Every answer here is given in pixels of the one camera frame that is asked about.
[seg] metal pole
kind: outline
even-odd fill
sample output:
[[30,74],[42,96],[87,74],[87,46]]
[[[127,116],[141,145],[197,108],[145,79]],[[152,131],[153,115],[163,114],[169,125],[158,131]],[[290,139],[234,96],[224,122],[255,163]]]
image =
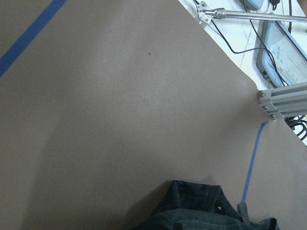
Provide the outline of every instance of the metal pole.
[[242,11],[226,11],[224,8],[218,8],[214,10],[202,10],[202,14],[212,16],[217,19],[224,18],[241,18],[251,20],[271,20],[271,21],[285,21],[285,22],[306,22],[307,17],[288,16],[268,13],[251,13]]

